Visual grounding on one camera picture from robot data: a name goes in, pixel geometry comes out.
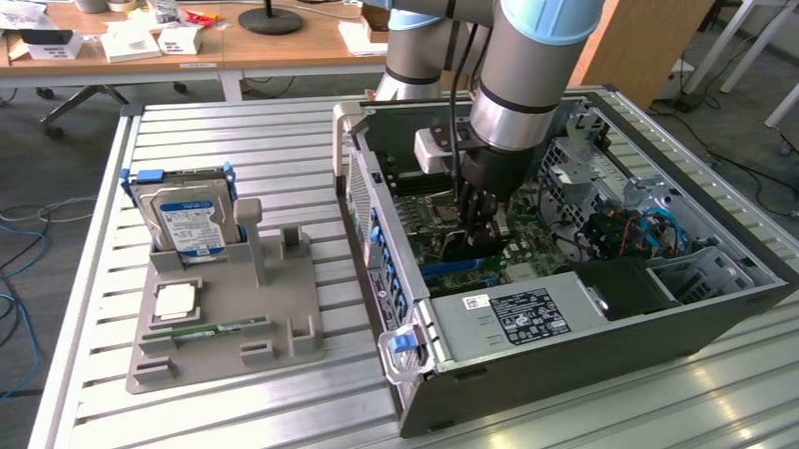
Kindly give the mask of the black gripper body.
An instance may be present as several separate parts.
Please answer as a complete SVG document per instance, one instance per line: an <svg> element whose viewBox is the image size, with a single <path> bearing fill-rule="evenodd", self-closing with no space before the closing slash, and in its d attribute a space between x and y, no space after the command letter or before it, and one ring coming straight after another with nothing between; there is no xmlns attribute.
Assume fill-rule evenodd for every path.
<svg viewBox="0 0 799 449"><path fill-rule="evenodd" d="M494 148L468 150L461 178L480 192L506 201L521 186L532 164L532 152L505 152Z"/></svg>

